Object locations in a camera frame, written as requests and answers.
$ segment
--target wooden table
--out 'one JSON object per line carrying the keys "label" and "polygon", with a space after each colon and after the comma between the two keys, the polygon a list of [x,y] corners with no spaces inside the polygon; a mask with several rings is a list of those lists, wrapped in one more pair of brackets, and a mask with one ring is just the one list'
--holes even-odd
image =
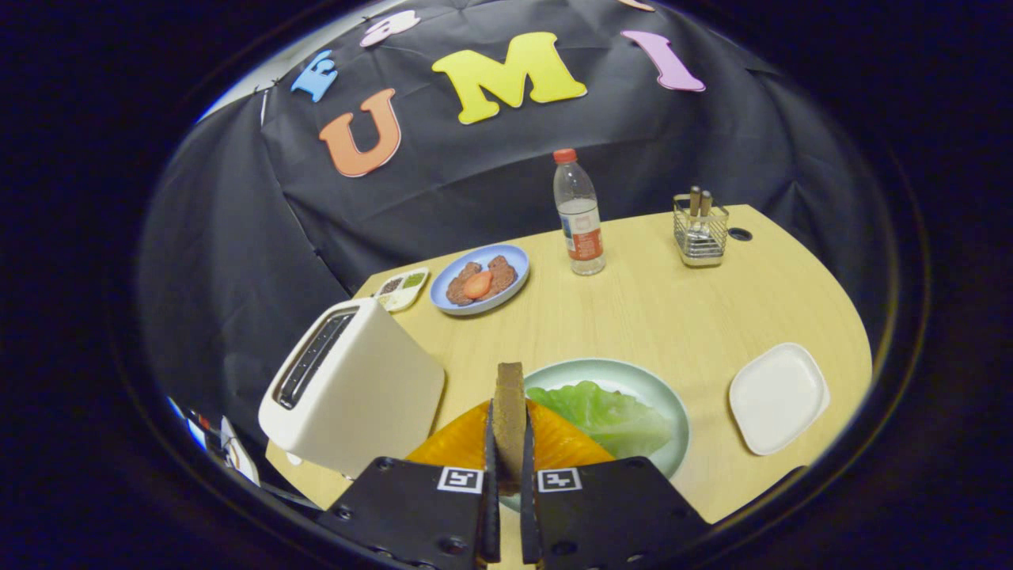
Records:
{"label": "wooden table", "polygon": [[[426,284],[414,306],[394,316],[447,371],[437,427],[492,397],[498,362],[522,362],[534,372],[562,360],[602,357],[652,372],[682,398],[692,441],[672,483],[709,522],[816,460],[868,391],[872,359],[865,329],[837,279],[804,246],[750,206],[727,209],[729,225],[754,237],[729,237],[719,266],[683,264],[667,212],[603,223],[608,262],[592,276],[569,269],[559,230],[508,241],[528,252],[531,273],[513,300],[483,315],[441,313],[428,302]],[[462,253],[376,273],[356,298],[370,296],[388,276],[412,266],[426,265],[436,275]],[[812,354],[830,387],[831,404],[786,449],[758,457],[746,447],[731,416],[728,386],[745,364],[783,342]],[[267,459],[321,507],[329,507],[349,485],[307,462],[292,465],[272,443]],[[517,567],[520,519],[510,509],[500,512],[500,566]]]}

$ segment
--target water bottle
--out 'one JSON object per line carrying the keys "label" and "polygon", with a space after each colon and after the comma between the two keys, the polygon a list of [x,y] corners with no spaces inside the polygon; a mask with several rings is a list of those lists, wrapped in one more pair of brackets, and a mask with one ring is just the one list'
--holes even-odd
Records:
{"label": "water bottle", "polygon": [[577,274],[595,274],[605,267],[602,246],[602,222],[598,215],[598,197],[588,172],[576,163],[576,151],[563,148],[552,153],[556,175],[552,191],[556,210],[563,224],[570,268]]}

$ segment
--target blue plate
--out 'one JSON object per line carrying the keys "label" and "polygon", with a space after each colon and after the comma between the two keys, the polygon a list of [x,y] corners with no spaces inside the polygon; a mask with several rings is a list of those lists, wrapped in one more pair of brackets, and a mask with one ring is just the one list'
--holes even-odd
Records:
{"label": "blue plate", "polygon": [[[675,477],[690,446],[689,414],[676,391],[648,371],[609,358],[580,358],[550,364],[525,377],[524,390],[526,393],[533,388],[556,390],[582,381],[591,381],[608,392],[632,396],[672,420],[672,439],[647,459],[667,479]],[[520,494],[501,496],[499,502],[512,510],[521,509]]]}
{"label": "blue plate", "polygon": [[[470,306],[458,307],[447,300],[447,288],[450,287],[450,281],[461,273],[461,269],[464,268],[464,265],[468,264],[468,261],[475,261],[481,264],[482,270],[485,270],[489,266],[489,261],[496,255],[506,257],[506,262],[517,269],[517,278],[511,283],[510,288],[503,290],[501,294],[491,300],[474,303]],[[479,247],[455,259],[454,262],[447,265],[447,268],[443,269],[433,279],[433,282],[430,283],[430,301],[433,302],[433,305],[437,306],[437,309],[448,315],[464,316],[484,313],[506,303],[508,300],[521,291],[521,288],[524,288],[525,281],[528,280],[529,267],[528,253],[525,253],[524,249],[516,245],[497,243],[495,245]]]}

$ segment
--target orange bottle cap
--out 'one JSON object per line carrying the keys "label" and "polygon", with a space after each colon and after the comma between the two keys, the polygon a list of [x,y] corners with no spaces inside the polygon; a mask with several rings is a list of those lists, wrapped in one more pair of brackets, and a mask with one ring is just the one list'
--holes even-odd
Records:
{"label": "orange bottle cap", "polygon": [[556,164],[573,162],[576,160],[576,151],[572,148],[560,148],[552,153],[552,157],[555,158]]}

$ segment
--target toaster slot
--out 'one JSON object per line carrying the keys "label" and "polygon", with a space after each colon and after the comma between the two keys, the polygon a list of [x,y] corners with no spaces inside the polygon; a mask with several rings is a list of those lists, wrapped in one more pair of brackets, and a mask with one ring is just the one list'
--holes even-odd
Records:
{"label": "toaster slot", "polygon": [[299,355],[296,364],[289,370],[275,394],[275,400],[284,408],[291,410],[296,407],[296,404],[299,404],[299,399],[306,392],[306,387],[313,380],[313,376],[320,369],[320,364],[323,363],[324,358],[337,342],[341,333],[347,329],[357,311],[352,310],[328,318],[316,336],[306,345],[306,349]]}

